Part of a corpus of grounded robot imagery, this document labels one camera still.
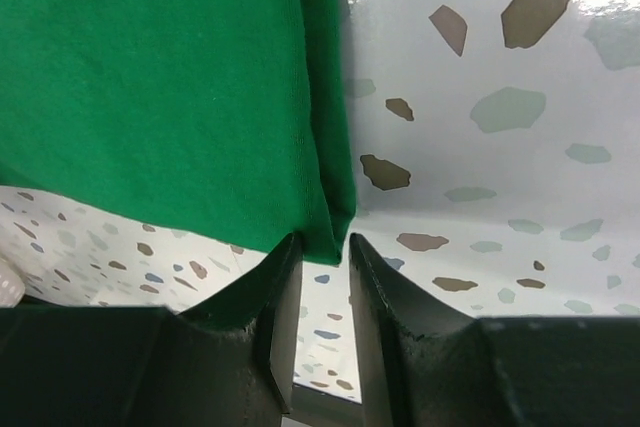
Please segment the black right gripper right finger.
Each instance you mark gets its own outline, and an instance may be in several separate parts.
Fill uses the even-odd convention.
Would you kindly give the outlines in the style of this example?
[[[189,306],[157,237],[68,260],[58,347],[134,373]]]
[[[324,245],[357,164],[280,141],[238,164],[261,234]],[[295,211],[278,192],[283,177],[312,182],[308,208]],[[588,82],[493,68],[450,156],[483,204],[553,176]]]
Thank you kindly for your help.
[[[367,426],[635,426],[639,320],[463,314],[349,239]]]

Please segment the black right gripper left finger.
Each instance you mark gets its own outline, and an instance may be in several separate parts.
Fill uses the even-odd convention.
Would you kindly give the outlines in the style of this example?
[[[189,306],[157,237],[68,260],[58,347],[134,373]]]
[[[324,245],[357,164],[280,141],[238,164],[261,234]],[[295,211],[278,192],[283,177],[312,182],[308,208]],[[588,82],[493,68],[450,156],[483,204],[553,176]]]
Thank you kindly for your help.
[[[289,412],[302,243],[198,305],[1,313],[5,426],[277,426]]]

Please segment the green t shirt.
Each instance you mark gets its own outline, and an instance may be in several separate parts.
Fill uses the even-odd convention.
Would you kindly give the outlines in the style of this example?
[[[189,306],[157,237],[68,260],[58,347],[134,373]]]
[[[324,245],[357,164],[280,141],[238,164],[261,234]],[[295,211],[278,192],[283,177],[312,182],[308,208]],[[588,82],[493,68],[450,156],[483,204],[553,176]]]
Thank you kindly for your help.
[[[340,0],[1,0],[1,181],[341,260]]]

